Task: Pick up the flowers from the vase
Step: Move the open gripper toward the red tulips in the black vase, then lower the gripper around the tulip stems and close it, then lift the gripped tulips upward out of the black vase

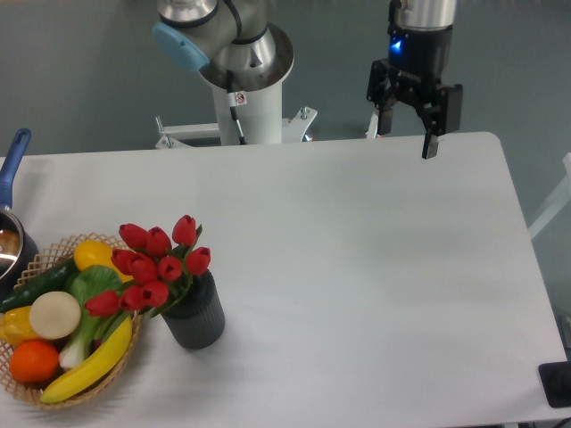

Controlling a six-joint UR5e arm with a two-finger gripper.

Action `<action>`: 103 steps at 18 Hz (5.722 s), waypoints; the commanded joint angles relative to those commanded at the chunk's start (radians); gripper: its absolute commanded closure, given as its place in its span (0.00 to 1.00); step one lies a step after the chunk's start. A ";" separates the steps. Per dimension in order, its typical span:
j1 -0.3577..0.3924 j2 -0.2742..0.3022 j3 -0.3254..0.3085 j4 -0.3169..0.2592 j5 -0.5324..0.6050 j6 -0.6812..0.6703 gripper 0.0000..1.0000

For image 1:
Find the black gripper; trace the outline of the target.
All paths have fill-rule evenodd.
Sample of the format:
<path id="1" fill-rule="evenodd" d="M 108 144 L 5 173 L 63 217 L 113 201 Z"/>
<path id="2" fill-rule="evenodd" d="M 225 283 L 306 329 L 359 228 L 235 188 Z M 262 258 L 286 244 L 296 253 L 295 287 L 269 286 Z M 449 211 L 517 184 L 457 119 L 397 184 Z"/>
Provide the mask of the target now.
<path id="1" fill-rule="evenodd" d="M 375 134 L 387 135 L 392 129 L 390 81 L 398 95 L 413 93 L 420 100 L 415 111 L 426 131 L 421 154 L 425 160 L 436 156 L 442 136 L 459 130 L 460 126 L 463 86 L 440 85 L 452 32 L 452 25 L 439 29 L 411 29 L 390 24 L 388 66 L 385 60 L 376 60 L 370 68 L 366 97 L 377 112 Z"/>

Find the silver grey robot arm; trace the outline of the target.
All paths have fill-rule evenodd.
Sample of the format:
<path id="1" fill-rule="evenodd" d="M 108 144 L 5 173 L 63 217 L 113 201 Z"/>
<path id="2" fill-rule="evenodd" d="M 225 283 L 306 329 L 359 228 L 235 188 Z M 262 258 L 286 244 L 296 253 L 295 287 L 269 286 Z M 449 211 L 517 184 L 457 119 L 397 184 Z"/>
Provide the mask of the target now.
<path id="1" fill-rule="evenodd" d="M 160 1 L 153 36 L 179 67 L 210 86 L 213 124 L 160 127 L 161 143 L 216 136 L 224 145 L 282 144 L 308 139 L 317 113 L 302 107 L 282 115 L 282 85 L 294 65 L 287 34 L 269 22 L 264 1 Z M 367 135 L 387 135 L 393 107 L 413 108 L 423 123 L 424 158 L 437 154 L 440 138 L 459 129 L 461 85 L 441 76 L 451 47 L 452 1 L 392 1 L 388 54 L 370 68 L 366 97 L 374 105 Z"/>

